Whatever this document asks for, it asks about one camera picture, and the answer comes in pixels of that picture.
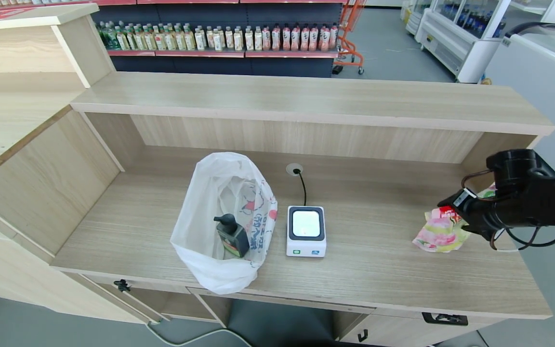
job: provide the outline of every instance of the black bottle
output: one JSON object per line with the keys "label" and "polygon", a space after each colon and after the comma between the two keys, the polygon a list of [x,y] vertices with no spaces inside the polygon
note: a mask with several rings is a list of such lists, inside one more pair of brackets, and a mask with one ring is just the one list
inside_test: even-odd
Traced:
{"label": "black bottle", "polygon": [[218,230],[224,248],[237,255],[237,257],[243,258],[250,248],[250,242],[247,239],[244,227],[237,224],[235,216],[230,213],[222,217],[214,217],[213,220],[219,222],[215,228]]}

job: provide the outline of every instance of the counter top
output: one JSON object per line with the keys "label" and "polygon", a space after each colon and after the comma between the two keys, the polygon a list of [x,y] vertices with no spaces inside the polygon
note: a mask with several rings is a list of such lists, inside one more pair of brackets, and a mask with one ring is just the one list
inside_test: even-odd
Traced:
{"label": "counter top", "polygon": [[75,73],[0,73],[0,155],[85,88]]}
{"label": "counter top", "polygon": [[[70,272],[202,288],[170,244],[196,162],[209,149],[146,147],[121,172],[59,250],[51,266]],[[478,314],[500,318],[551,316],[518,253],[498,253],[471,235],[451,253],[427,253],[410,242],[423,213],[451,195],[464,176],[458,164],[366,160],[244,152],[278,201],[266,262],[243,290],[361,305]],[[286,207],[302,202],[326,211],[328,248],[322,259],[286,256]],[[513,248],[507,239],[499,248]]]}
{"label": "counter top", "polygon": [[533,135],[555,129],[536,108],[504,86],[322,79],[319,88],[318,80],[117,72],[71,105],[83,112]]}
{"label": "counter top", "polygon": [[0,29],[59,26],[98,11],[96,4],[71,4],[0,11]]}

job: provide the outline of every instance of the orange shopping cart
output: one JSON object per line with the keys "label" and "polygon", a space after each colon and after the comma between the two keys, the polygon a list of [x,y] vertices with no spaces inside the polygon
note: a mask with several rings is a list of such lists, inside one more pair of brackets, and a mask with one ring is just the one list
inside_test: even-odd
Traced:
{"label": "orange shopping cart", "polygon": [[340,18],[340,33],[337,35],[337,51],[338,56],[335,61],[335,67],[333,68],[333,73],[340,73],[343,66],[359,66],[359,75],[363,75],[363,55],[357,52],[357,47],[352,42],[348,41],[346,37],[348,33],[352,33],[355,29],[355,25],[361,16],[361,11],[365,6],[367,0],[349,0],[344,4],[344,9],[342,10],[342,17]]}

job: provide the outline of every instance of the wire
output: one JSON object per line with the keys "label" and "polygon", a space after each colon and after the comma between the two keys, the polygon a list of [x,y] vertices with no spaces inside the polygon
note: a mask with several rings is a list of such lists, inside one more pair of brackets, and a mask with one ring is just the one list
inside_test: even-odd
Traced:
{"label": "wire", "polygon": [[[507,229],[507,233],[509,234],[509,236],[516,240],[517,242],[521,243],[521,244],[526,244],[526,242],[524,242],[524,240],[520,240],[518,237],[516,237],[515,235],[513,235],[513,233],[511,232],[511,230]],[[530,246],[531,247],[548,247],[555,244],[555,239],[553,239],[550,242],[545,242],[545,243],[533,243]]]}
{"label": "wire", "polygon": [[174,342],[168,341],[167,339],[163,338],[160,334],[158,334],[158,332],[156,332],[156,330],[154,330],[154,329],[151,327],[151,323],[148,323],[148,324],[146,325],[146,327],[147,327],[147,329],[149,329],[149,331],[150,331],[152,334],[154,334],[154,335],[156,336],[156,338],[159,338],[163,343],[165,343],[165,344],[167,344],[167,345],[169,345],[169,346],[174,346],[174,347],[185,346],[185,345],[188,345],[189,343],[192,343],[192,342],[194,342],[194,341],[198,341],[198,340],[200,340],[201,338],[205,338],[205,337],[207,337],[207,336],[209,336],[209,335],[211,335],[211,334],[217,334],[217,333],[220,333],[220,332],[227,332],[227,333],[229,333],[229,334],[233,334],[234,336],[237,336],[241,341],[243,341],[243,343],[245,343],[245,345],[247,345],[248,347],[251,347],[250,343],[249,343],[248,341],[245,341],[245,338],[243,338],[241,335],[239,335],[238,333],[234,332],[233,330],[228,330],[228,329],[218,329],[218,330],[214,330],[214,331],[212,331],[212,332],[208,332],[208,333],[206,333],[206,334],[202,334],[201,336],[197,336],[197,337],[195,337],[195,338],[192,338],[192,340],[187,340],[187,341],[182,342],[182,343],[174,343]]}
{"label": "wire", "polygon": [[489,347],[489,345],[487,344],[487,341],[485,341],[485,338],[483,338],[483,335],[477,330],[476,333],[478,334],[478,337],[481,338],[481,340],[483,340],[483,343],[485,343],[485,345],[487,347]]}
{"label": "wire", "polygon": [[293,172],[301,178],[301,185],[304,187],[304,206],[308,206],[308,191],[305,189],[304,177],[301,176],[301,171],[299,169],[294,169]]}
{"label": "wire", "polygon": [[[505,231],[507,231],[507,233],[511,233],[510,228],[504,228]],[[541,230],[541,227],[536,227],[535,228],[535,232],[532,233],[532,237],[530,238],[530,241],[523,243],[524,246],[517,248],[517,250],[498,250],[498,248],[496,248],[496,245],[494,244],[496,239],[494,237],[491,237],[489,239],[489,246],[492,248],[492,250],[494,251],[498,251],[498,252],[505,252],[505,253],[510,253],[510,252],[518,252],[518,251],[523,251],[526,248],[532,246],[533,242],[535,241],[535,237],[537,237],[537,234],[539,233],[539,230]]]}

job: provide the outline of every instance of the black hook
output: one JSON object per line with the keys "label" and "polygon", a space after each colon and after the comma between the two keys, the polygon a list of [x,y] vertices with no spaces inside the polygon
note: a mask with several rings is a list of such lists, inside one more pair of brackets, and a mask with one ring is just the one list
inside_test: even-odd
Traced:
{"label": "black hook", "polygon": [[368,330],[363,329],[363,336],[361,336],[361,334],[357,334],[357,338],[359,339],[359,342],[365,341],[365,339],[368,338]]}
{"label": "black hook", "polygon": [[126,280],[124,279],[120,279],[119,281],[114,281],[113,284],[117,286],[117,289],[119,289],[119,292],[130,291],[130,286],[128,285],[128,282],[126,282]]}

